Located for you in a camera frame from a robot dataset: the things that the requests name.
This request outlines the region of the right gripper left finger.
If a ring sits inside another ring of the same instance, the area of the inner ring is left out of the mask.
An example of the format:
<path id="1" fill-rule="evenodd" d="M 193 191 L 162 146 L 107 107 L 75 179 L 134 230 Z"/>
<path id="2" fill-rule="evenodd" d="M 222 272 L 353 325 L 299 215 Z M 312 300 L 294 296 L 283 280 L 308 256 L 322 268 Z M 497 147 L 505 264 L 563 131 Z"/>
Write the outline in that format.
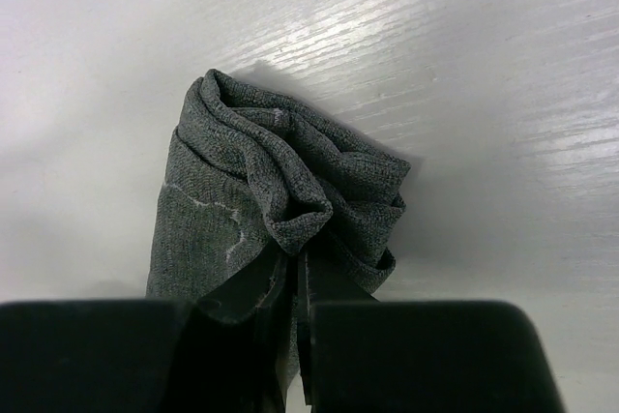
<path id="1" fill-rule="evenodd" d="M 281 412 L 290 265 L 275 244 L 194 301 L 1 308 L 5 412 Z"/>

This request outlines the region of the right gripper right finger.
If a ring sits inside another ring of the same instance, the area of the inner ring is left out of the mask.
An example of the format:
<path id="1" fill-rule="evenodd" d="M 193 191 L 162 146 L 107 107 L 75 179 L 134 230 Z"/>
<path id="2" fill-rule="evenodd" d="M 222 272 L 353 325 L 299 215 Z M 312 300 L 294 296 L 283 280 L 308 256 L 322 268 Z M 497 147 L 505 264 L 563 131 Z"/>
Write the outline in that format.
<path id="1" fill-rule="evenodd" d="M 560 412 L 529 317 L 501 301 L 380 302 L 323 251 L 298 261 L 297 343 L 315 412 Z"/>

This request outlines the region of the grey cloth napkin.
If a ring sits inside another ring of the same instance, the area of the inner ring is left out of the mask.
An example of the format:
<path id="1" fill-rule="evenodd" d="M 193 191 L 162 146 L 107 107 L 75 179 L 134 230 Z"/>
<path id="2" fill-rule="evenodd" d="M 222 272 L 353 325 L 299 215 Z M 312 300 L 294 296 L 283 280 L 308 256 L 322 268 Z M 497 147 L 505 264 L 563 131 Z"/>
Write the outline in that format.
<path id="1" fill-rule="evenodd" d="M 311 369 L 310 309 L 393 272 L 410 164 L 291 97 L 217 70 L 170 140 L 146 294 L 188 307 L 163 412 L 282 411 Z"/>

